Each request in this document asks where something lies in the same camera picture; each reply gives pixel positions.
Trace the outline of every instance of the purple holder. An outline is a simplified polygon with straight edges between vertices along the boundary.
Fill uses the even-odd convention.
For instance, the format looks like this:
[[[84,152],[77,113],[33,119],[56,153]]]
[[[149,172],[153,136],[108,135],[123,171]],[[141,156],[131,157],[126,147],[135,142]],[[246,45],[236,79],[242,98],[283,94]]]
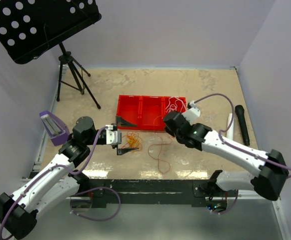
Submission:
[[[40,118],[54,146],[65,144],[70,131],[67,125],[49,111],[40,112]]]

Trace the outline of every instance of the red container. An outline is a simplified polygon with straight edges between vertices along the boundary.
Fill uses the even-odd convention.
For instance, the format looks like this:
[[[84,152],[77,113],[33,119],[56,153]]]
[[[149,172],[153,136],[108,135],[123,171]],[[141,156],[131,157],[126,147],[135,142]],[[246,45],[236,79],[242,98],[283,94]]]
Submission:
[[[185,97],[178,97],[178,99],[186,106]],[[182,113],[187,110],[178,99],[170,96],[119,95],[116,115],[137,125],[137,127],[119,126],[118,128],[164,132],[163,118],[169,110],[176,109]]]

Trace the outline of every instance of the tripod leg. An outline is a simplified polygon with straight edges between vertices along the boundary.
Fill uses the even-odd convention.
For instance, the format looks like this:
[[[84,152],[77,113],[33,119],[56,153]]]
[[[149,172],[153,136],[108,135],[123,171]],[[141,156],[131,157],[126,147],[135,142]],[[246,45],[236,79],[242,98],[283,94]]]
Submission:
[[[59,81],[57,83],[57,96],[56,101],[60,101],[60,89],[61,89],[61,81],[62,81],[62,70],[63,70],[63,64],[60,62],[60,71],[59,71]]]
[[[85,70],[85,68],[74,58],[74,57],[72,57],[72,60],[89,76],[89,77],[91,77],[91,74],[90,73],[88,73],[88,71],[87,70]]]
[[[81,84],[80,84],[80,82],[78,80],[78,77],[76,75],[76,71],[75,71],[75,70],[77,70],[76,69],[76,66],[74,65],[74,63],[72,61],[68,62],[67,65],[70,68],[70,71],[71,71],[71,73],[73,75],[73,78],[74,78],[74,80],[76,82],[77,88],[79,89],[79,91],[81,92],[81,94],[83,94],[83,89],[82,89]]]
[[[86,90],[89,92],[91,98],[93,99],[94,103],[96,104],[96,107],[97,107],[98,109],[101,109],[101,106],[99,105],[99,103],[98,103],[97,100],[95,99],[95,96],[92,94],[92,92],[90,91],[90,89],[89,89],[88,85],[86,84],[85,80],[84,80],[83,77],[80,75],[78,69],[77,69],[75,66],[74,66],[74,70],[75,70],[76,74],[79,76],[79,78],[80,78],[81,82],[83,83],[83,85],[85,86]]]

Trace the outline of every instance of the perforated black panel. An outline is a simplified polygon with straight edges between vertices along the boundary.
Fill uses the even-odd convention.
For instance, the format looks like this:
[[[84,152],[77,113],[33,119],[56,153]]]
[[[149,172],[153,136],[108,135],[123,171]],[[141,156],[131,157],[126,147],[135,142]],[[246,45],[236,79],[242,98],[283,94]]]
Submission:
[[[95,0],[0,0],[0,42],[26,64],[100,19]]]

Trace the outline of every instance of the black microphone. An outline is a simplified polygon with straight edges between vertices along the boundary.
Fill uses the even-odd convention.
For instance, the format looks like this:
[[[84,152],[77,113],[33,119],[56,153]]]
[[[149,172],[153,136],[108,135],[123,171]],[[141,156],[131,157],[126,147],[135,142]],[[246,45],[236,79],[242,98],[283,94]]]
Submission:
[[[236,113],[237,119],[239,121],[241,135],[243,138],[243,143],[246,146],[250,146],[250,138],[249,138],[247,123],[246,123],[246,119],[245,119],[244,107],[242,105],[235,106],[235,113]]]

